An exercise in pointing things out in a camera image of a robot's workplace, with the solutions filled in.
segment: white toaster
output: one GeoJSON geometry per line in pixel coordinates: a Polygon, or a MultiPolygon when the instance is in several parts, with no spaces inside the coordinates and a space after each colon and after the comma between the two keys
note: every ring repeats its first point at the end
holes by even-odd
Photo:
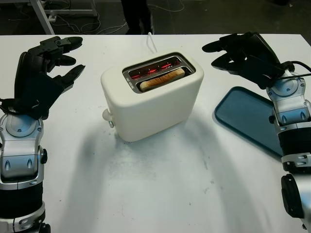
{"type": "Polygon", "coordinates": [[[188,118],[203,76],[199,64],[177,50],[111,68],[101,77],[103,117],[125,141],[153,135],[188,118]]]}

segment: table surface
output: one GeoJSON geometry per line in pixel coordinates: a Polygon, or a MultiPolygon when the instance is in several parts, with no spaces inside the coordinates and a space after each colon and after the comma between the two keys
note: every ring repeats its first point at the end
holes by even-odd
{"type": "MultiPolygon", "coordinates": [[[[210,65],[220,54],[201,47],[221,36],[153,36],[158,50],[187,52],[205,77],[188,120],[133,143],[102,119],[107,104],[100,76],[121,61],[150,54],[147,36],[83,36],[83,46],[70,55],[86,68],[44,121],[41,145],[49,160],[43,198],[52,232],[305,233],[284,210],[280,161],[213,117],[234,86],[266,96],[255,84],[210,65]]],[[[0,37],[1,98],[13,97],[20,54],[50,37],[0,37]]],[[[311,48],[300,35],[263,37],[281,62],[311,63],[311,48]]],[[[56,67],[51,76],[69,69],[56,67]]]]}

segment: bread slice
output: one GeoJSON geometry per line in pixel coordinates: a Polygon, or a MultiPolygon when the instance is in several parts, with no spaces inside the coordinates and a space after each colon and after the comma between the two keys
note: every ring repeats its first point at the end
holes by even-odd
{"type": "Polygon", "coordinates": [[[183,78],[184,76],[185,76],[184,70],[182,68],[179,68],[161,77],[154,78],[148,81],[144,81],[140,84],[139,87],[140,87],[140,90],[144,92],[147,90],[154,89],[158,87],[159,85],[163,85],[164,83],[168,81],[172,81],[173,79],[177,80],[177,79],[183,78]]]}

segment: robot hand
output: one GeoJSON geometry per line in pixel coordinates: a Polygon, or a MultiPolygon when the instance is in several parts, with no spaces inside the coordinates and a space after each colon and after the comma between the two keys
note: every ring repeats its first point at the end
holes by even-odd
{"type": "Polygon", "coordinates": [[[283,168],[290,174],[281,179],[286,212],[303,222],[311,233],[311,107],[304,97],[306,82],[295,75],[294,64],[311,68],[302,62],[280,63],[258,33],[232,34],[203,46],[205,52],[227,53],[212,66],[240,75],[261,89],[266,89],[274,104],[269,121],[276,127],[284,156],[283,168]]]}
{"type": "Polygon", "coordinates": [[[73,86],[84,69],[78,65],[65,76],[47,75],[55,66],[75,64],[63,55],[80,47],[82,38],[58,36],[22,53],[15,79],[15,98],[0,100],[0,233],[49,233],[42,201],[44,164],[40,146],[43,120],[56,99],[73,86]]]}

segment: person's legs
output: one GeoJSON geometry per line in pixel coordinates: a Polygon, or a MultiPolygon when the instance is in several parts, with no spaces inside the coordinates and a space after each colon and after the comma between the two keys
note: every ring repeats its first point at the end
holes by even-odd
{"type": "Polygon", "coordinates": [[[147,0],[137,0],[139,19],[144,26],[144,34],[154,33],[152,16],[148,8],[147,0]]]}
{"type": "Polygon", "coordinates": [[[139,27],[138,0],[121,0],[123,13],[129,30],[127,34],[141,34],[139,27]]]}

